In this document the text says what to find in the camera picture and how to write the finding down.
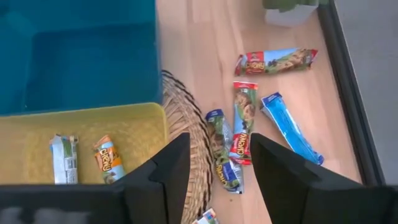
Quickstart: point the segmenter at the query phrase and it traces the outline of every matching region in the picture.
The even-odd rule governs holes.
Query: teal plastic bin
[[[0,114],[162,102],[155,0],[0,1]]]

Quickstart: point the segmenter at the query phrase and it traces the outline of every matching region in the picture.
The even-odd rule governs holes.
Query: woven basket
[[[213,156],[205,120],[193,96],[170,72],[162,71],[163,107],[169,122],[170,141],[189,132],[191,169],[181,223],[191,224],[208,209],[213,183]]]

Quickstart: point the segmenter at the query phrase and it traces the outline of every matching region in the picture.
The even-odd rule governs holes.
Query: yellow basket
[[[0,118],[0,184],[54,183],[49,141],[54,134],[76,135],[78,179],[102,184],[93,144],[109,134],[130,172],[167,144],[163,108],[155,103]]]

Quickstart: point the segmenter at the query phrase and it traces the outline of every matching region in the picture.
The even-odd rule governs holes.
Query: wooden floor
[[[235,80],[257,82],[258,97],[279,91],[303,133],[325,157],[325,167],[359,181],[352,146],[317,14],[293,29],[264,23],[260,0],[157,0],[162,66],[186,84],[203,112],[221,108],[232,124]],[[313,69],[281,75],[233,75],[239,54],[289,47],[320,51]],[[283,145],[275,126],[258,110],[255,131]],[[233,195],[215,181],[213,201],[221,223],[271,223],[251,166],[245,193]]]

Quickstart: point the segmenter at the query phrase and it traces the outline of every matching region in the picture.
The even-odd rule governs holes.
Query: quaker chewy bar
[[[125,175],[119,153],[108,135],[94,145],[94,153],[105,184],[112,184]]]
[[[56,134],[50,140],[50,150],[54,169],[55,184],[77,184],[77,153],[78,139],[75,136]]]
[[[240,164],[229,157],[232,145],[232,130],[221,109],[210,111],[206,115],[211,149],[215,155],[216,173],[223,187],[233,194],[242,194],[243,172]]]
[[[286,108],[282,95],[274,93],[271,96],[262,98],[261,102],[261,111],[275,122],[293,151],[311,162],[321,165],[324,161],[323,156],[315,152],[304,138],[300,128]]]
[[[257,83],[234,82],[234,92],[234,135],[229,157],[242,165],[250,165],[249,138],[256,112]]]
[[[235,68],[235,75],[273,74],[310,68],[318,50],[292,48],[266,50],[240,55]]]
[[[219,224],[219,222],[216,218],[216,213],[211,208],[205,211],[202,217],[194,221],[192,224]]]

